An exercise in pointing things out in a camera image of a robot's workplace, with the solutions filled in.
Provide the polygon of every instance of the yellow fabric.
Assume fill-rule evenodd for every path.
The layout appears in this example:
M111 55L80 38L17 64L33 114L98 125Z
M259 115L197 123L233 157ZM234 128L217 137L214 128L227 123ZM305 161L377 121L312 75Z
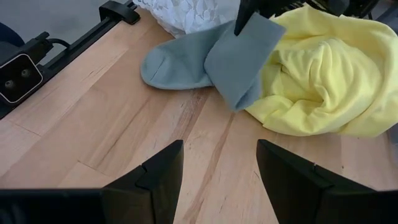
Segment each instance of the yellow fabric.
M246 110L293 136L377 136L398 122L398 37L387 25L305 6L262 70L263 96Z

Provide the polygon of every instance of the clothing pile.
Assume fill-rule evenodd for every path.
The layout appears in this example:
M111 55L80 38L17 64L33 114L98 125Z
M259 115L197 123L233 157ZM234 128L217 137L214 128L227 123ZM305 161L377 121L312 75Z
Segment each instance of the clothing pile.
M293 136L377 136L398 123L398 37L392 29L310 6L271 21L255 14L237 37L230 22L167 42L149 53L142 77L158 88L182 89L175 88L179 77L196 74L192 80L214 85L232 109L250 105L246 110L265 128ZM182 45L206 49L197 54ZM182 59L188 54L200 57ZM244 58L257 60L251 65ZM160 64L155 82L148 77ZM183 74L175 76L181 67Z

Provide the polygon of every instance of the black device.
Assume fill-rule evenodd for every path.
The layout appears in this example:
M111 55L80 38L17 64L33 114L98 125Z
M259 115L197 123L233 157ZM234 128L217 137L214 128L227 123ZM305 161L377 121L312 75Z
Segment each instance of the black device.
M239 35L253 13L258 12L265 18L302 7L304 3L334 16L353 16L363 18L369 15L379 0L241 0L234 34Z
M72 44L60 39L48 39L43 32L22 47L0 42L0 119L25 101L77 56L94 44L119 21L130 25L139 21L137 6L131 0L121 4L108 1L99 7L101 22ZM62 44L65 50L45 65L39 62L53 48Z
M375 191L266 140L256 154L280 224L398 223L398 190Z
M172 224L182 171L177 140L102 189L0 190L0 223Z

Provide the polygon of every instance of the black clamp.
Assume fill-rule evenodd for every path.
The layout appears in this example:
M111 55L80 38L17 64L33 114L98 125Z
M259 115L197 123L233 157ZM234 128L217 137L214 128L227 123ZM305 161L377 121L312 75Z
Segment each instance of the black clamp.
M132 8L132 6L134 6L134 4L131 1L125 4L108 1L99 7L99 17L101 21L108 17L111 20L124 21L133 25L139 21L140 16L134 11L136 7Z

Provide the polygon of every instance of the wooden table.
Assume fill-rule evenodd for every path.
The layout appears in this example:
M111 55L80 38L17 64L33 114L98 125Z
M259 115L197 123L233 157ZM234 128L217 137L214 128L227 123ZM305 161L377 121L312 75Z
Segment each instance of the wooden table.
M398 189L385 134L285 136L232 113L214 88L145 85L140 63L172 36L138 11L140 22L120 22L0 121L0 187L102 187L183 139L176 223L277 223L255 159L257 140L268 139L361 184Z

